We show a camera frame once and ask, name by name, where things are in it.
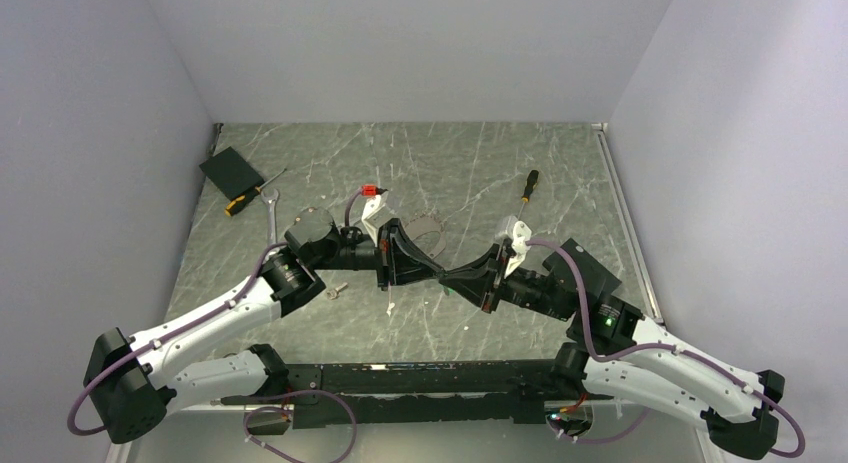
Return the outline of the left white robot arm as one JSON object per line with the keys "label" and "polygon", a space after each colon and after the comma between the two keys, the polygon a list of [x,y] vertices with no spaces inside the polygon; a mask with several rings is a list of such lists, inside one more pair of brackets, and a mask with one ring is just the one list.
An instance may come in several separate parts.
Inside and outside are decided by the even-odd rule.
{"label": "left white robot arm", "polygon": [[287,368],[267,344],[202,361],[219,342],[284,318],[322,293],[321,270],[368,271],[380,289],[435,280],[445,270],[409,237],[397,218],[364,231],[338,227],[324,209],[307,208],[282,241],[266,247],[248,276],[188,313],[125,335],[112,328],[94,342],[82,394],[67,426],[77,436],[104,432],[114,444],[140,438],[167,416],[216,397],[279,400]]}

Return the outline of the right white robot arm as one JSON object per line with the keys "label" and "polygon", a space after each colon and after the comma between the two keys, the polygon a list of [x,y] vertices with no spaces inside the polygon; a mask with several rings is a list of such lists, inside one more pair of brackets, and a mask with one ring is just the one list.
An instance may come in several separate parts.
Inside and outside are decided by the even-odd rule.
{"label": "right white robot arm", "polygon": [[705,431],[720,449],[749,460],[804,450],[776,447],[785,379],[738,369],[687,344],[641,310],[607,291],[601,268],[572,242],[508,237],[472,263],[440,272],[438,281],[484,312],[512,303],[567,320],[555,359],[557,394],[624,399]]}

